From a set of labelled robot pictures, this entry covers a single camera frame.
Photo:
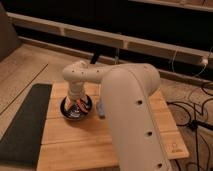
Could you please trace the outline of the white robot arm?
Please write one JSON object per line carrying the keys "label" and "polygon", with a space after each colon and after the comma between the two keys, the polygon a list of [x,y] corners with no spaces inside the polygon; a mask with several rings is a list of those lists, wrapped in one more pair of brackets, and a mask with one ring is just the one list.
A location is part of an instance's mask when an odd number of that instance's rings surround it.
{"label": "white robot arm", "polygon": [[70,120],[84,118],[92,108],[84,84],[99,84],[99,107],[107,119],[121,171],[172,171],[149,96],[160,75],[150,64],[120,64],[89,68],[83,61],[63,69],[67,96],[60,109]]}

